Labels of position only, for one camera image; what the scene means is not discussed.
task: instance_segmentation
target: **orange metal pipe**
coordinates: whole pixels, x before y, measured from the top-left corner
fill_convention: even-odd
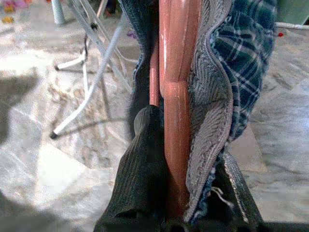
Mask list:
[[[159,67],[160,93],[162,97],[164,97],[163,89],[168,55],[170,7],[170,0],[159,0]]]
[[[150,59],[150,105],[155,105],[159,107],[160,99],[159,99],[159,44],[158,41],[154,46],[154,52]]]
[[[160,28],[160,39],[163,42],[160,40],[159,45],[160,90],[164,97],[165,157],[170,172],[167,215],[172,218],[181,217],[189,201],[185,185],[190,153],[187,79],[196,42],[200,5],[197,0],[160,0],[160,4],[161,2],[163,6],[169,6],[165,10],[159,6],[159,25],[163,25],[162,30]]]

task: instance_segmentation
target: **metal pole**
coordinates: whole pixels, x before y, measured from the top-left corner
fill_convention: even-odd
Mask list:
[[[64,24],[66,22],[66,20],[64,19],[60,0],[52,0],[52,7],[53,7],[55,23],[57,25]]]

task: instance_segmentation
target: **plaid shirt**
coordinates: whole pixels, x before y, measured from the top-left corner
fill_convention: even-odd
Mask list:
[[[239,137],[262,90],[274,46],[276,0],[234,0],[211,47],[230,80],[234,109],[229,141]]]

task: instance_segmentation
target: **metal frame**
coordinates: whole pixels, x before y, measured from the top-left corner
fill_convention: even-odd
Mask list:
[[[81,26],[85,29],[86,31],[86,43],[85,47],[81,53],[81,55],[71,61],[68,61],[66,63],[59,64],[55,66],[56,70],[61,70],[76,64],[81,63],[83,65],[83,82],[84,82],[84,90],[85,90],[85,98],[82,104],[70,115],[68,116],[60,125],[58,125],[50,134],[50,137],[52,139],[55,139],[60,132],[70,123],[72,122],[78,115],[79,113],[86,107],[86,105],[89,103],[91,100],[92,94],[94,92],[95,87],[97,86],[99,80],[102,78],[103,73],[105,71],[106,65],[109,64],[113,72],[119,77],[119,79],[122,81],[123,85],[125,88],[131,92],[132,87],[128,84],[126,81],[125,77],[127,76],[126,74],[126,68],[124,64],[124,60],[129,61],[129,62],[137,62],[136,60],[132,59],[127,59],[125,58],[118,48],[116,47],[116,44],[119,40],[121,31],[124,28],[124,24],[126,22],[125,15],[122,14],[120,22],[117,25],[117,28],[114,32],[114,35],[112,36],[112,39],[109,38],[106,29],[103,27],[102,23],[100,22],[98,16],[102,12],[102,9],[105,9],[107,1],[102,0],[100,3],[100,7],[98,9],[97,14],[93,11],[91,5],[87,0],[67,0],[68,7],[73,11],[77,21],[81,24]],[[86,15],[83,15],[80,6],[82,6],[82,9],[86,12]],[[105,38],[110,42],[109,46],[105,50],[104,44],[102,40],[98,36],[98,32],[101,32]],[[93,81],[92,85],[88,88],[88,79],[87,79],[87,70],[86,70],[86,60],[87,60],[87,48],[90,46],[90,43],[93,43],[96,45],[98,50],[101,53],[102,56],[102,61],[99,67],[99,70],[96,74],[95,80]],[[110,57],[112,53],[115,52],[115,54],[119,57],[122,71],[124,73],[124,76],[120,72],[120,70],[117,68],[117,65],[110,60]]]

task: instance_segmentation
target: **black plastic base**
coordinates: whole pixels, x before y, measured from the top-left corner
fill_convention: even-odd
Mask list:
[[[51,139],[55,139],[56,137],[58,137],[58,135],[52,131],[52,132],[50,133],[49,137],[50,137]]]

